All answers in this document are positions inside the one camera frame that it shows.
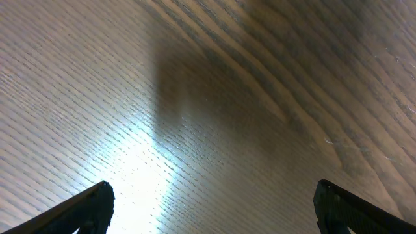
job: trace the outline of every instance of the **brown wood surface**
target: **brown wood surface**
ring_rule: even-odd
[[[106,180],[109,233],[416,224],[411,0],[2,0],[0,231]]]

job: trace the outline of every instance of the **black object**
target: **black object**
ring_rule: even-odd
[[[114,212],[114,193],[102,181],[3,234],[104,234]]]
[[[416,233],[415,226],[324,179],[313,204],[322,234]]]

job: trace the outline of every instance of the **wooden table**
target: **wooden table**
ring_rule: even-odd
[[[416,224],[411,0],[3,0],[0,231],[106,180],[109,233]]]

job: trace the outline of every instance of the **scratch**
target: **scratch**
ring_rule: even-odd
[[[415,113],[416,114],[416,111],[414,111],[412,108],[410,108],[410,106],[408,105],[408,109],[411,111],[411,112],[413,112],[413,113]]]
[[[329,140],[326,140],[326,138],[324,138],[325,142],[328,144],[333,144],[332,142],[330,142]]]

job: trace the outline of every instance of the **wood grain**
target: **wood grain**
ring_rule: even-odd
[[[0,4],[0,231],[106,180],[109,233],[318,233],[319,179],[416,224],[416,3]]]

